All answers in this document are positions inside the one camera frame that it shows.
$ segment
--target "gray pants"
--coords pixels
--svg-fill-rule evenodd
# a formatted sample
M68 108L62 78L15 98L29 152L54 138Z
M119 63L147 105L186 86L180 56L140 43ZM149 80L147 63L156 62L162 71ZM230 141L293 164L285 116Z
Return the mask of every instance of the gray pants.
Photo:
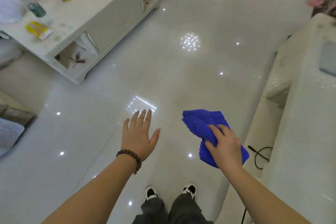
M137 215L133 224L213 224L202 215L195 200L189 194L181 194L167 214L160 198L151 198L141 205L142 215Z

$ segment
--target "white tile floor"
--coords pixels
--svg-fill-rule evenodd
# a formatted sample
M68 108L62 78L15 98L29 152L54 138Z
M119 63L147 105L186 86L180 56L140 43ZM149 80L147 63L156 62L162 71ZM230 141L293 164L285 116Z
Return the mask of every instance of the white tile floor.
M147 185L169 208L189 181L216 220L228 182L198 159L200 140L182 111L220 110L244 139L276 47L310 18L305 1L163 0L79 86L29 54L1 70L0 89L38 114L0 158L1 222L41 222L114 159L124 119L149 107L159 143L109 223L131 223ZM199 42L189 48L192 39Z

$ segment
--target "black and white sneaker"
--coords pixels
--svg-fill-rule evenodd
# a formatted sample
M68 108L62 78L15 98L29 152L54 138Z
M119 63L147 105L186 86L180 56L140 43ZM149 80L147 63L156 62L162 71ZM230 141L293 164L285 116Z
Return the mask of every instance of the black and white sneaker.
M188 193L195 200L197 194L197 186L193 182L183 188L182 194Z
M147 188L145 188L145 197L144 197L144 202L151 198L159 197L158 193L156 190L153 188L152 185L149 185Z

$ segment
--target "blue microfiber towel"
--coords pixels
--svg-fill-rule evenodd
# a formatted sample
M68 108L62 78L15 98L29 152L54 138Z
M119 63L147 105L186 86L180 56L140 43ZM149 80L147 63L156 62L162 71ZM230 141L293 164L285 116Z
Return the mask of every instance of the blue microfiber towel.
M199 158L205 163L218 168L210 154L210 151L205 146L205 138L207 138L216 147L218 144L217 138L207 125L211 124L217 127L217 124L221 124L230 128L222 112L210 112L204 109L183 111L182 121L187 125L191 133L202 138L202 142L199 147ZM241 146L241 157L243 164L250 157L250 154L243 146Z

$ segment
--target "wooden bead bracelet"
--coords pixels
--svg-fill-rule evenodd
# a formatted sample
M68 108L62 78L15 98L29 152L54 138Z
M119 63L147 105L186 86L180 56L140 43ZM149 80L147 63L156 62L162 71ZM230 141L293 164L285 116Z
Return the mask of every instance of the wooden bead bracelet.
M120 150L120 151L118 151L116 157L118 157L120 154L127 154L127 155L132 156L135 159L137 166L136 166L136 169L134 171L134 174L136 175L137 172L139 171L139 169L141 168L141 159L138 157L138 155L136 153L134 153L133 151L130 151L130 150Z

